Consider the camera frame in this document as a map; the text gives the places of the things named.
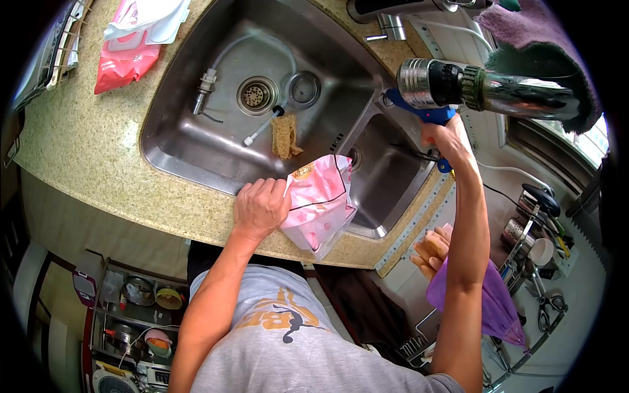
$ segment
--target window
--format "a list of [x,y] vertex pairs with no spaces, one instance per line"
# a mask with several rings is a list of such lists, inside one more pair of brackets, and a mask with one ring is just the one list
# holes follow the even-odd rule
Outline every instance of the window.
[[607,141],[607,125],[604,114],[598,119],[591,130],[577,135],[574,132],[565,133],[561,122],[556,120],[534,120],[549,131],[557,134],[572,145],[583,157],[588,159],[595,168],[601,165],[601,160],[607,154],[609,143]]
[[559,121],[509,116],[506,139],[553,172],[577,195],[594,177],[608,147],[603,117],[591,130],[575,135],[564,133]]

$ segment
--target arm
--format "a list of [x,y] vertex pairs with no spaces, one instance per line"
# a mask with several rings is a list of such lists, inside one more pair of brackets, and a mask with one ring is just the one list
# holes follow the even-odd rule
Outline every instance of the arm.
[[421,132],[423,140],[434,141],[457,179],[447,289],[432,370],[448,374],[466,392],[480,392],[482,281],[489,261],[489,223],[482,179],[458,114],[445,127],[425,124]]
[[246,184],[234,205],[234,227],[225,248],[193,300],[179,328],[169,392],[189,392],[199,367],[212,347],[230,330],[240,281],[260,242],[288,215],[290,193],[285,180],[259,179]]

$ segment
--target double sink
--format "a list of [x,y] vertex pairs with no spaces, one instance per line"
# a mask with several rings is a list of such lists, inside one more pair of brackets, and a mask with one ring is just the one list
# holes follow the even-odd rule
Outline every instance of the double sink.
[[[192,114],[203,72],[232,42],[216,66],[217,80],[203,112]],[[297,145],[303,153],[281,160],[272,153],[271,127],[250,146],[244,139],[283,103],[297,69],[317,80],[316,102],[299,110]],[[292,93],[309,94],[308,84]],[[349,231],[382,238],[396,224],[432,163],[418,158],[420,124],[383,101],[395,81],[347,31],[307,0],[216,0],[201,16],[172,61],[141,136],[156,168],[237,194],[258,178],[286,178],[326,154],[353,158],[350,197],[358,212]]]

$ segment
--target pink plastic bag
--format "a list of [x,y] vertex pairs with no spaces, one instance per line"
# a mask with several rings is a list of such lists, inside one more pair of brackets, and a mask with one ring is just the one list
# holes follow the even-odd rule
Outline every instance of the pink plastic bag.
[[326,155],[291,173],[292,206],[280,226],[300,249],[317,261],[332,249],[356,215],[350,200],[352,159]]
[[[123,18],[132,18],[137,13],[135,7],[135,2],[122,0],[112,21],[119,23]],[[157,61],[161,45],[145,44],[146,35],[145,30],[104,42],[94,94],[126,86],[147,73]],[[125,47],[130,49],[111,50]]]

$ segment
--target purple cloth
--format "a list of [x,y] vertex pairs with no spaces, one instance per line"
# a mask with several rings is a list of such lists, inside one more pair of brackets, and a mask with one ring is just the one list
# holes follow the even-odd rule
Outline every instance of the purple cloth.
[[[445,302],[447,267],[448,258],[445,259],[426,289],[428,302],[439,311],[443,311],[443,303]],[[500,277],[498,269],[492,261],[489,261],[487,265],[485,279],[482,282],[481,333],[498,337],[503,341],[528,350],[518,312],[502,277]]]
[[589,130],[601,116],[602,109],[586,64],[566,35],[561,23],[542,0],[519,0],[519,3],[521,11],[509,11],[494,4],[474,20],[489,30],[497,41],[507,43],[518,51],[535,45],[546,45],[562,51],[564,56],[576,66],[591,104],[590,113],[585,115],[584,126],[576,131],[581,133]]

